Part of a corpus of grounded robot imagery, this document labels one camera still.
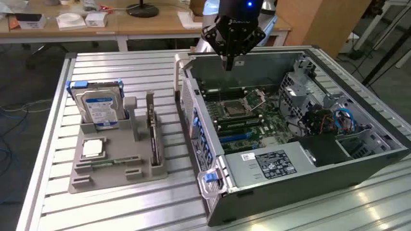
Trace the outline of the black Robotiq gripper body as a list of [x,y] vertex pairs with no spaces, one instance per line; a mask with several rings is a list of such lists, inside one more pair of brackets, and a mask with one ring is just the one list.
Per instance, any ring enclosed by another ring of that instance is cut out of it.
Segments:
[[226,41],[226,55],[229,55],[229,33],[237,29],[253,30],[258,27],[257,17],[260,9],[260,0],[220,1],[216,28]]

